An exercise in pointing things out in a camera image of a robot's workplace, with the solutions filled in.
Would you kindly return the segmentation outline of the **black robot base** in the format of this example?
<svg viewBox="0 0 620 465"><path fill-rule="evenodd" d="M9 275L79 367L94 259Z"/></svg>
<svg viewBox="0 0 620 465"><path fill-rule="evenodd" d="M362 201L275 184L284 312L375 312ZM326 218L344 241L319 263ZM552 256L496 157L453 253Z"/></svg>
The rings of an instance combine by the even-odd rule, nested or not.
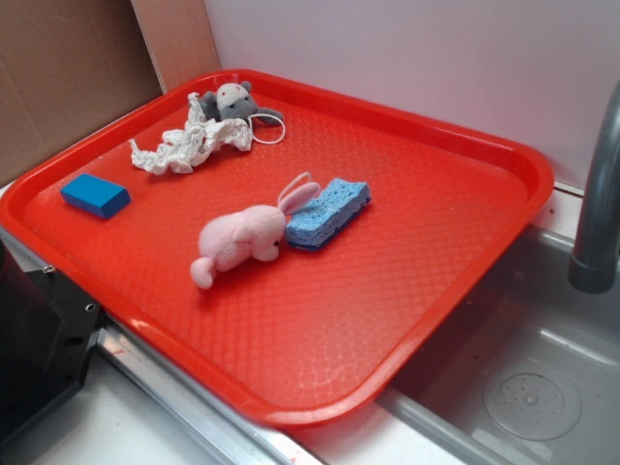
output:
<svg viewBox="0 0 620 465"><path fill-rule="evenodd" d="M24 271L1 246L2 447L82 389L101 319L61 271Z"/></svg>

